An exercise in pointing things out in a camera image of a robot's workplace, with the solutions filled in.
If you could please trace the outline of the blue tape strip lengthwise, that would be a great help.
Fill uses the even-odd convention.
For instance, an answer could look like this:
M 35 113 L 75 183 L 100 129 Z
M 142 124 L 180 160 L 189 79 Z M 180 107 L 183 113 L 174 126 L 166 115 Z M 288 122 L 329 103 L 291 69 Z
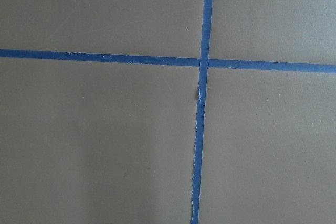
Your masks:
M 192 180 L 191 223 L 198 223 L 213 0 L 204 0 Z

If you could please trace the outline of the brown paper table cover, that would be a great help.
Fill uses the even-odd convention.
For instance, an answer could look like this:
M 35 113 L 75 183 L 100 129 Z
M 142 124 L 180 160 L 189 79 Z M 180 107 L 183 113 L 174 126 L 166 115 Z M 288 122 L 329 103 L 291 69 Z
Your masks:
M 200 58 L 204 0 L 1 0 L 1 49 Z M 209 60 L 335 65 L 335 0 L 213 0 Z M 1 57 L 1 223 L 191 223 L 199 67 Z M 208 67 L 198 223 L 335 223 L 335 73 Z

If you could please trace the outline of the blue tape strip crosswise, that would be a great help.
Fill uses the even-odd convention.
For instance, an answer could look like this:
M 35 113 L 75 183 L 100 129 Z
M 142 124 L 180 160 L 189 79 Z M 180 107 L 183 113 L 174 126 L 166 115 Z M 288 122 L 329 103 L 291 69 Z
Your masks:
M 201 60 L 197 58 L 111 55 L 111 54 L 92 54 L 83 52 L 29 51 L 29 50 L 14 50 L 14 49 L 1 49 L 1 57 L 114 62 L 114 63 L 130 63 L 130 64 L 147 64 L 147 65 L 188 66 L 188 67 L 199 67 L 201 64 Z M 210 68 L 228 68 L 228 69 L 335 73 L 335 65 L 292 63 L 292 62 L 210 59 L 208 61 L 208 66 Z

